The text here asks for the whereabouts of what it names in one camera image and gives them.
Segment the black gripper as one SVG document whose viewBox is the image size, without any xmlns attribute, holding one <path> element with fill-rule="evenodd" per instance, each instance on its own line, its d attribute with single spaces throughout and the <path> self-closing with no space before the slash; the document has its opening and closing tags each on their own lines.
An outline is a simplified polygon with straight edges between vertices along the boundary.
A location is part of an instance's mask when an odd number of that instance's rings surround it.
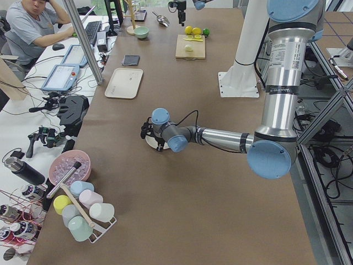
<svg viewBox="0 0 353 265">
<path fill-rule="evenodd" d="M 178 11 L 178 23 L 184 27 L 185 25 L 185 10 L 186 10 L 186 1 L 169 1 L 168 7 L 176 8 Z"/>
<path fill-rule="evenodd" d="M 151 117 L 148 117 L 147 120 L 141 126 L 141 139 L 145 140 L 146 135 L 154 137 L 155 140 L 158 142 L 158 147 L 155 149 L 156 151 L 163 151 L 163 146 L 165 141 L 158 135 L 154 133 L 153 124 L 151 122 Z"/>
</svg>

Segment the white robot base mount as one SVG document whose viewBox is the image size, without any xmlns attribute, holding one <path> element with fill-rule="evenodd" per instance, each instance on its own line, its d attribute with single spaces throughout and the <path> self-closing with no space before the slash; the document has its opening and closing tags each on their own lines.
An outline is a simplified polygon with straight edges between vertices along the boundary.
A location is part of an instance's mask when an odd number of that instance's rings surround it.
<svg viewBox="0 0 353 265">
<path fill-rule="evenodd" d="M 256 57 L 266 37 L 269 22 L 267 1 L 248 2 L 234 64 L 227 72 L 218 73 L 222 98 L 257 98 Z"/>
</svg>

